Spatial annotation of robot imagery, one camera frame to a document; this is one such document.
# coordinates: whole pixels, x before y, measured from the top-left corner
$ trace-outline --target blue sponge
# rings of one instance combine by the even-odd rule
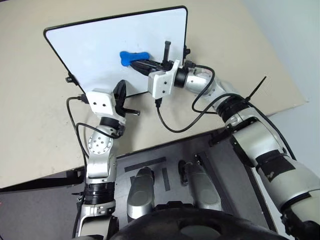
[[[125,67],[130,66],[132,61],[149,60],[150,55],[147,52],[130,53],[127,51],[120,52],[121,64]]]

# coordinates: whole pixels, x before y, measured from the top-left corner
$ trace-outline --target blue eraser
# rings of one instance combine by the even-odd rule
[[[147,52],[135,52],[130,53],[127,51],[121,51],[120,52],[120,58],[121,58],[121,64],[125,67],[130,66],[132,61],[137,60],[149,60],[150,55]]]

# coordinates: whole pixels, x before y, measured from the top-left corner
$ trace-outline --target white whiteboard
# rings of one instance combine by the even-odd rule
[[[182,6],[166,8],[51,27],[44,35],[84,92],[112,91],[124,79],[130,96],[147,91],[148,77],[122,66],[120,52],[148,52],[161,62],[170,41],[169,60],[182,61],[187,14]]]

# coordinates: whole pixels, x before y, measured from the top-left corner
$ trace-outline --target beige tabletop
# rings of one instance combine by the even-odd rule
[[[185,5],[188,8],[188,59],[212,67],[216,75],[248,95],[268,76],[252,102],[266,114],[305,102],[272,46],[247,9],[237,0],[9,0],[0,2],[0,188],[83,165],[65,101],[81,91],[67,84],[67,71],[43,37],[46,27],[143,10]],[[197,114],[194,94],[175,89],[161,111],[172,128],[181,129]],[[198,108],[205,106],[200,101]],[[131,97],[119,154],[131,153],[223,126],[204,116],[184,133],[160,123],[149,94]],[[77,121],[97,125],[88,105],[71,104]]]

